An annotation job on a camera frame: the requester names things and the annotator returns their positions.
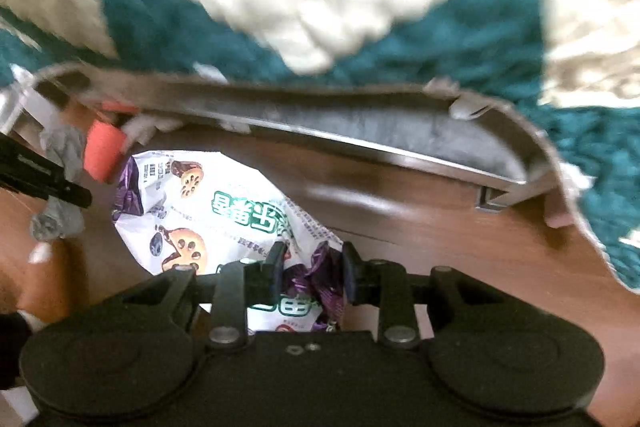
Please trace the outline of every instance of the red foam piece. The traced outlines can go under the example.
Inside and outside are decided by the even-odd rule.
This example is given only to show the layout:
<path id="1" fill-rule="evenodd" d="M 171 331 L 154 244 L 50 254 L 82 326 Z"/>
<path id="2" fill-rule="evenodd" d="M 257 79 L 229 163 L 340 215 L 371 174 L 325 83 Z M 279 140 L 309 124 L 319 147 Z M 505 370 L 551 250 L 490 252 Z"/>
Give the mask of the red foam piece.
<path id="1" fill-rule="evenodd" d="M 96 181 L 105 182 L 119 163 L 127 135 L 120 129 L 94 120 L 86 135 L 84 170 Z"/>

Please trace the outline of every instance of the white snack bag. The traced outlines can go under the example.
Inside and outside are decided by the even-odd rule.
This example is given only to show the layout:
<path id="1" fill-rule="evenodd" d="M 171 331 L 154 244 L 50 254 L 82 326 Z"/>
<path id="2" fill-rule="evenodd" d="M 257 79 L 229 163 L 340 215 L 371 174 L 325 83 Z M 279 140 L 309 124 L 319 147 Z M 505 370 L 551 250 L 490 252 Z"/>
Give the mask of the white snack bag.
<path id="1" fill-rule="evenodd" d="M 259 171 L 219 152 L 148 151 L 129 159 L 116 192 L 114 223 L 138 263 L 156 275 L 191 265 L 198 275 L 232 261 L 266 258 L 285 241 L 284 268 L 312 265 L 312 254 L 342 242 Z M 322 306 L 283 295 L 248 309 L 251 330 L 310 331 Z"/>

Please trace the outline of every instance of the cookie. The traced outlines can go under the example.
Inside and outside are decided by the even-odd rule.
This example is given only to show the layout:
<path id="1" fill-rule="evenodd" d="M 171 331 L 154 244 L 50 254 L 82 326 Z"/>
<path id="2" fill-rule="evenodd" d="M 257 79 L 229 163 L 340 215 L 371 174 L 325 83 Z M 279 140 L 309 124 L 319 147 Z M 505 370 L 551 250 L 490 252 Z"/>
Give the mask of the cookie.
<path id="1" fill-rule="evenodd" d="M 180 197 L 189 198 L 194 195 L 198 185 L 204 178 L 202 165 L 196 162 L 171 163 L 171 172 L 174 176 L 180 177 Z"/>
<path id="2" fill-rule="evenodd" d="M 175 248 L 174 253 L 162 261 L 162 271 L 178 264 L 191 265 L 196 274 L 202 275 L 208 261 L 207 249 L 202 238 L 189 229 L 167 230 L 160 227 L 159 230 L 164 235 L 164 240 Z"/>

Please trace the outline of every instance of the gray cloth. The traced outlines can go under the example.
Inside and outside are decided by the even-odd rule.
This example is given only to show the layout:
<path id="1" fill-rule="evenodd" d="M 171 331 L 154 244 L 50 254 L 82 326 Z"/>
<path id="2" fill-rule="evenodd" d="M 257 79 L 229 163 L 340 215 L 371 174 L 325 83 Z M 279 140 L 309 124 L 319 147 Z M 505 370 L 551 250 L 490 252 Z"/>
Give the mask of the gray cloth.
<path id="1" fill-rule="evenodd" d="M 82 172 L 84 135 L 70 125 L 46 129 L 40 133 L 40 145 L 48 160 L 65 169 L 65 178 L 76 181 Z M 38 241 L 78 235 L 84 230 L 80 208 L 74 204 L 49 197 L 45 209 L 31 217 L 31 235 Z"/>

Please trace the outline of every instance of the teal and white rug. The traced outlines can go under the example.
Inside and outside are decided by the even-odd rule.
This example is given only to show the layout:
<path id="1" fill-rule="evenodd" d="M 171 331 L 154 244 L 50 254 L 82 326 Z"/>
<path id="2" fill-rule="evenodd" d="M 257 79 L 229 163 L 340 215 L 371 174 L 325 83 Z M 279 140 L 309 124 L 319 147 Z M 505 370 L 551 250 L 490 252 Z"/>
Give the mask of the teal and white rug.
<path id="1" fill-rule="evenodd" d="M 448 77 L 507 101 L 555 147 L 578 227 L 640 293 L 640 0 L 0 0 L 2 84 L 15 65 L 78 60 L 277 86 Z"/>

